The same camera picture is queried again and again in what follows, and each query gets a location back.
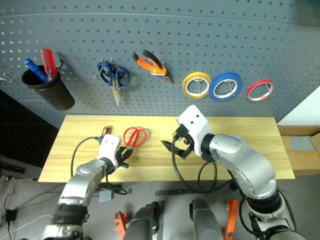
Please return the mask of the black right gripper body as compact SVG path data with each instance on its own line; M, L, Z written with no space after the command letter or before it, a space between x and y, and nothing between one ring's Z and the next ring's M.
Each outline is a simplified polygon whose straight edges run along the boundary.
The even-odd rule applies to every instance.
M183 140L186 145L188 145L187 151L194 150L194 140L191 137L189 130L183 125L180 124L179 127L173 133L172 146L175 146L176 141Z

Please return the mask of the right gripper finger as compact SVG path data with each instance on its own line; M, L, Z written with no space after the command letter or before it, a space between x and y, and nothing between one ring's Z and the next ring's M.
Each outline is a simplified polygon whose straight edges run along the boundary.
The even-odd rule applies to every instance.
M168 151L174 152L175 147L173 146L172 142L166 141L166 140L161 140L161 143L167 148Z
M178 148L178 147L175 147L175 148L174 148L174 153L175 153L176 155L178 155L180 158L184 159L184 160L190 155L190 153L191 153L192 151L193 151L193 148L192 148L192 147L188 147L188 148L185 149L185 150L180 149L180 148Z

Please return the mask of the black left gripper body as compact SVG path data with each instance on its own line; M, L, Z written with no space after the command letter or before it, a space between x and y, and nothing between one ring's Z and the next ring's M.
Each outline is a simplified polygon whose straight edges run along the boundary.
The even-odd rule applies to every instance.
M120 163L125 162L125 160L123 160L123 153L126 151L126 147L121 146L115 153L114 156L112 158L112 166L113 166L113 170L117 170L120 166Z

